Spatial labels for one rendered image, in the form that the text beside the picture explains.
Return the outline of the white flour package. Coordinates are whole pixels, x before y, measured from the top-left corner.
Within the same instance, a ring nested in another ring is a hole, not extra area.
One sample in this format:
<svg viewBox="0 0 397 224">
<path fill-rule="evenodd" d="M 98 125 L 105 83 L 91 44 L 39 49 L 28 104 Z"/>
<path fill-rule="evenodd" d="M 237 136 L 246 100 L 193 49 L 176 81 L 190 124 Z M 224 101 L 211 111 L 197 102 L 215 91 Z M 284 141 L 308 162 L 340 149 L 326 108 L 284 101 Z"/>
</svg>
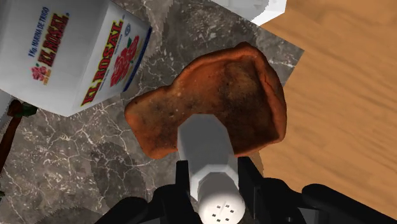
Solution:
<svg viewBox="0 0 397 224">
<path fill-rule="evenodd" d="M 0 0 L 0 90 L 71 116 L 128 89 L 151 32 L 112 0 Z"/>
</svg>

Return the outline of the dark red bottle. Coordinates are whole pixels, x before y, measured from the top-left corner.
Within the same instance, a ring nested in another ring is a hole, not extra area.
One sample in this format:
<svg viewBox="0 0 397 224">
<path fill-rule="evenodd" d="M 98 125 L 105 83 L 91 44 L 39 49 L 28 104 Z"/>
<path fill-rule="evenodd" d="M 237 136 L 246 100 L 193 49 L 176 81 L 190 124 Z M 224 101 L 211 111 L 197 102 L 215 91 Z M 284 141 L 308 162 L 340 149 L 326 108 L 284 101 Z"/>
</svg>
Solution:
<svg viewBox="0 0 397 224">
<path fill-rule="evenodd" d="M 26 102 L 21 103 L 19 100 L 16 99 L 10 103 L 7 115 L 11 116 L 12 119 L 9 122 L 3 138 L 0 142 L 0 173 L 10 153 L 17 127 L 19 126 L 22 118 L 35 115 L 37 113 L 37 110 L 37 107 Z"/>
</svg>

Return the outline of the white box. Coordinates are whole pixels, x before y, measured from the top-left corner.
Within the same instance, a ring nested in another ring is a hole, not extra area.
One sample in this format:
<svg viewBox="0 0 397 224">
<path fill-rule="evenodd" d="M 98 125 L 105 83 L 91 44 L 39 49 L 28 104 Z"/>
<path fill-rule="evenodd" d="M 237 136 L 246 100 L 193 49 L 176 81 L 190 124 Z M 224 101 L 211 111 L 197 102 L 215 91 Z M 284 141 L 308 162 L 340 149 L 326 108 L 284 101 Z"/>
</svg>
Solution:
<svg viewBox="0 0 397 224">
<path fill-rule="evenodd" d="M 287 0 L 211 0 L 235 14 L 261 26 L 282 15 Z"/>
</svg>

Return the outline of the white salt shaker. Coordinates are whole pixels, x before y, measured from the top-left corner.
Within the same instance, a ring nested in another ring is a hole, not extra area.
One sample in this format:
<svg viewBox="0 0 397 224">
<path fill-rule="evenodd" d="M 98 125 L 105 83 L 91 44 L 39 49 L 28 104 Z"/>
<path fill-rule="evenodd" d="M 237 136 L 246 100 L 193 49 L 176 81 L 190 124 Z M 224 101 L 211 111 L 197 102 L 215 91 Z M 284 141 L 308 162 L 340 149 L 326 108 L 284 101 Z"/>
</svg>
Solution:
<svg viewBox="0 0 397 224">
<path fill-rule="evenodd" d="M 202 223 L 238 224 L 246 206 L 226 127 L 214 115 L 193 114 L 178 127 L 177 147 L 188 161 L 190 195 Z"/>
</svg>

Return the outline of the brown toast slice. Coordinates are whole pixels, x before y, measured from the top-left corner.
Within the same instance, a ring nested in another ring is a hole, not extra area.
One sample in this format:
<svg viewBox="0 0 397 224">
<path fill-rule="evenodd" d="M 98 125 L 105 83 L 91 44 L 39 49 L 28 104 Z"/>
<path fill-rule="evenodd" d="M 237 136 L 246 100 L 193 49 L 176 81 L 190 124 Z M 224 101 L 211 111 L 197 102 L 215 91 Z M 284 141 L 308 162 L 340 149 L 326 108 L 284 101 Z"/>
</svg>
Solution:
<svg viewBox="0 0 397 224">
<path fill-rule="evenodd" d="M 171 85 L 131 100 L 124 115 L 142 151 L 159 159 L 177 150 L 178 127 L 195 113 L 220 120 L 237 157 L 286 135 L 282 84 L 264 54 L 247 42 L 197 57 Z"/>
</svg>

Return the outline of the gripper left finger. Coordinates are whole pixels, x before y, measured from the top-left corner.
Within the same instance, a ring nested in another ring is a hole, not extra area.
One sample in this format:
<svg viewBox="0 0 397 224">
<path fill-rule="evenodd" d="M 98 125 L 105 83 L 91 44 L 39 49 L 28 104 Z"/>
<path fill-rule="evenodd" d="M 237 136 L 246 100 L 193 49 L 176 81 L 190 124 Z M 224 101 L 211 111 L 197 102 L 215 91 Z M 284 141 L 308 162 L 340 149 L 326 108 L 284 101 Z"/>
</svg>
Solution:
<svg viewBox="0 0 397 224">
<path fill-rule="evenodd" d="M 202 224 L 190 200 L 188 162 L 176 163 L 176 182 L 157 188 L 150 202 L 126 197 L 94 224 Z"/>
</svg>

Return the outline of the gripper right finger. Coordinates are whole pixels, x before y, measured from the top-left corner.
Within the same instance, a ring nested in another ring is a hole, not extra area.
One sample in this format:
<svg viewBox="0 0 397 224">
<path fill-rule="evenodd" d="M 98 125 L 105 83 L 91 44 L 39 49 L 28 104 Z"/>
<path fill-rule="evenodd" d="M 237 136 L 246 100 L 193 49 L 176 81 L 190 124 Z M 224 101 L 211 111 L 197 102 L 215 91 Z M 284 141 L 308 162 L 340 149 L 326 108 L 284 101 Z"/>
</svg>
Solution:
<svg viewBox="0 0 397 224">
<path fill-rule="evenodd" d="M 283 180 L 264 178 L 249 157 L 238 158 L 239 191 L 254 224 L 397 224 L 328 186 L 292 190 Z"/>
</svg>

